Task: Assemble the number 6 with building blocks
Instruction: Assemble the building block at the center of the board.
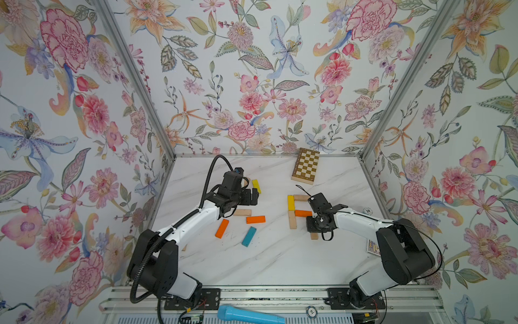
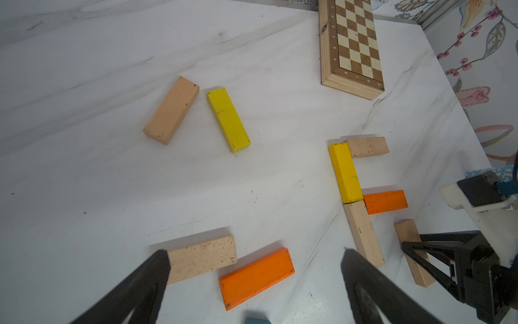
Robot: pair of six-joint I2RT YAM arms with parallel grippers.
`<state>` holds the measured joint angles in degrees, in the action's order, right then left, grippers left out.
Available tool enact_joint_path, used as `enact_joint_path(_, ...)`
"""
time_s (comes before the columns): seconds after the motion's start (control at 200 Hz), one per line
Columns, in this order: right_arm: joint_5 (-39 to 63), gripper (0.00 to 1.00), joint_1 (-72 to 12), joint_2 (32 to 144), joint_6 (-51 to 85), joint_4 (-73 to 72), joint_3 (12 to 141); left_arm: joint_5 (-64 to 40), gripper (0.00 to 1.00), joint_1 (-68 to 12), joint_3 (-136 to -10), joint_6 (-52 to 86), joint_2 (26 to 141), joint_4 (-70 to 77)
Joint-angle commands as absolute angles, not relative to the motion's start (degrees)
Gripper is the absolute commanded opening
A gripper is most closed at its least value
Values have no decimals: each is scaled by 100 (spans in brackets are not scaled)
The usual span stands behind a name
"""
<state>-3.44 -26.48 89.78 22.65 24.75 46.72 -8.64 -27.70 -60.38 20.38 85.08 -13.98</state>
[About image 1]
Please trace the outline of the natural wood block top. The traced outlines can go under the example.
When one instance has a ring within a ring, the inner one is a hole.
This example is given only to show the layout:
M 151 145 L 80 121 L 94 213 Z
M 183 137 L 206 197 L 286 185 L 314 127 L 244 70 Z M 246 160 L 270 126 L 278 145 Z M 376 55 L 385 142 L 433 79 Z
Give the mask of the natural wood block top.
M 293 198 L 294 198 L 294 201 L 306 201 L 307 202 L 310 199 L 310 196 L 297 194 L 297 195 L 293 195 Z

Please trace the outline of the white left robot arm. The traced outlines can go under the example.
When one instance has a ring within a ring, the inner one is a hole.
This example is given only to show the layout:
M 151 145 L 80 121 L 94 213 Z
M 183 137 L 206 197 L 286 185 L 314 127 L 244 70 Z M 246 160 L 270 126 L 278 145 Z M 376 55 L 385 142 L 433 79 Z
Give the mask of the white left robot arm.
M 257 204 L 258 193 L 243 184 L 246 181 L 241 167 L 227 171 L 222 183 L 203 195 L 202 205 L 159 231 L 141 233 L 127 270 L 131 303 L 150 296 L 177 298 L 189 306 L 200 302 L 202 284 L 179 270 L 179 253 L 205 228 L 233 215 L 238 206 Z

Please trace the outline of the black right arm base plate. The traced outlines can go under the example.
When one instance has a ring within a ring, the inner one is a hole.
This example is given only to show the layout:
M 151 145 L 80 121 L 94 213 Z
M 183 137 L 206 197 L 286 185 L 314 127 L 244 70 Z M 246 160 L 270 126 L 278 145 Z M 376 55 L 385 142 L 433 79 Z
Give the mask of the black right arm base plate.
M 382 295 L 378 292 L 374 295 L 366 295 L 361 291 L 354 279 L 349 283 L 349 287 L 328 288 L 325 304 L 332 310 L 363 310 L 363 309 L 386 309 L 387 305 Z

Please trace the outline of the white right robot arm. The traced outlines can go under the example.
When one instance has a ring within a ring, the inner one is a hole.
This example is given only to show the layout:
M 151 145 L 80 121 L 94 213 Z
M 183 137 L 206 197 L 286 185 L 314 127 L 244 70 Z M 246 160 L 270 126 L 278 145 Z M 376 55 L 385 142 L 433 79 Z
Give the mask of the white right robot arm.
M 322 193 L 308 199 L 314 215 L 306 218 L 310 233 L 334 237 L 347 230 L 377 244 L 380 261 L 349 283 L 347 295 L 357 304 L 392 287 L 406 285 L 431 270 L 436 259 L 411 221 L 377 219 L 346 205 L 331 205 Z

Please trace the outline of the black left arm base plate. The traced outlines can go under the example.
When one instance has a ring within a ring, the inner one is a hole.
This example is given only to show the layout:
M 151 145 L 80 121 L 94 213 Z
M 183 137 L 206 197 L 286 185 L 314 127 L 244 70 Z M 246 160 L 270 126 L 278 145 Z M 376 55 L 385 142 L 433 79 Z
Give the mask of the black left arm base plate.
M 220 288 L 201 288 L 196 290 L 189 299 L 180 298 L 178 296 L 167 298 L 163 309 L 166 311 L 186 311 L 188 309 L 216 311 L 219 309 L 220 302 Z

